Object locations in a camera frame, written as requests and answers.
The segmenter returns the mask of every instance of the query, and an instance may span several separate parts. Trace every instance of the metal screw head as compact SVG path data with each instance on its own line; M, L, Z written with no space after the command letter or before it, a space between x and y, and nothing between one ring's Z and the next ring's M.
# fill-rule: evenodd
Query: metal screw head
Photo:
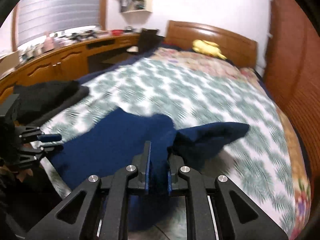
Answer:
M182 166L182 167L180 168L180 170L181 170L182 172L189 172L189 171L190 171L190 168L189 168L188 166Z
M134 165L128 165L127 166L127 171L135 171L136 170L136 166L134 166Z
M220 176L218 177L218 180L221 181L221 182L226 182L226 181L228 180L228 177L225 176L225 175L220 175Z
M91 175L88 180L90 182L96 182L98 179L99 177L97 175Z

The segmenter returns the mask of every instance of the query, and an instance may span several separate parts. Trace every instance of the floral bedspread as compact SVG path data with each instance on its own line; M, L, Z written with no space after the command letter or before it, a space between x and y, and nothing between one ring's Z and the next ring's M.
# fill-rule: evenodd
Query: floral bedspread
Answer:
M290 238L296 235L308 219L310 187L301 166L299 143L285 115L250 82L250 73L243 75L231 65L224 71L219 62L214 63L216 67L209 63L210 74L205 68L195 69L196 64L190 69L193 61L186 54L177 62L157 53L155 57L157 60L144 58L87 82L84 85L90 88L90 95L41 130L60 133L66 142L89 131L116 107L143 116L166 114L176 129L211 122L248 123L251 128L246 137L225 146L218 157L206 162L202 172L213 177L227 175ZM205 58L200 65L210 60ZM57 192L66 196L69 189L51 163L44 158L42 165ZM186 239L183 198L166 219L147 231L129 234L129 239L144 237Z

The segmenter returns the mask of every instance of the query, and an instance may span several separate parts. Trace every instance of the red bowl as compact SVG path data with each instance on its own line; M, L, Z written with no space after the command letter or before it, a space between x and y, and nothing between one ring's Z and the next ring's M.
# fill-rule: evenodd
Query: red bowl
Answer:
M119 36L123 33L123 30L112 30L111 33L113 36Z

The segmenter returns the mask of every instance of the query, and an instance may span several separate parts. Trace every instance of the desk drawer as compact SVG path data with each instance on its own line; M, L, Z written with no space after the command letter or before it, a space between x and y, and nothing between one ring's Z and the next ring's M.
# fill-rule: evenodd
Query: desk drawer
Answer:
M138 42L137 36L122 36L117 39L117 43L119 47L128 47L128 46L134 46Z

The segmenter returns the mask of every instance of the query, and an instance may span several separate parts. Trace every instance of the blue cloth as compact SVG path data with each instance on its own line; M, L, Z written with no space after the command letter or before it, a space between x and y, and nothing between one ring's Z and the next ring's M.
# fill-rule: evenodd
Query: blue cloth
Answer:
M64 144L64 150L50 158L65 183L73 190L90 175L104 177L131 164L151 141L151 195L130 197L130 230L146 229L174 209L176 199L167 194L167 148L171 147L185 163L200 169L228 144L243 137L249 125L217 122L175 130L170 117L155 114L142 117L118 108L89 132Z

